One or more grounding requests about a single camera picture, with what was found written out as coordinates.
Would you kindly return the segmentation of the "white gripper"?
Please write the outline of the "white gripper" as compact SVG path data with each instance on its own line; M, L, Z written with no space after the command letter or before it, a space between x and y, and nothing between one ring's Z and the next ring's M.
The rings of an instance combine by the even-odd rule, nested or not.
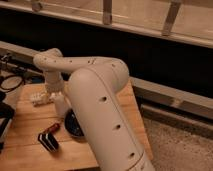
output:
M58 71L44 72L45 87L48 93L60 92L64 89L64 81Z

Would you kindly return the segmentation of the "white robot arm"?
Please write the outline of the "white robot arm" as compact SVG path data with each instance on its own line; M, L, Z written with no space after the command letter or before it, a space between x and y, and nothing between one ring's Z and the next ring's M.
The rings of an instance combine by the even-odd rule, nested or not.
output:
M65 57L57 48L36 54L46 90L65 90L101 171L155 171L116 94L129 80L125 62L110 57Z

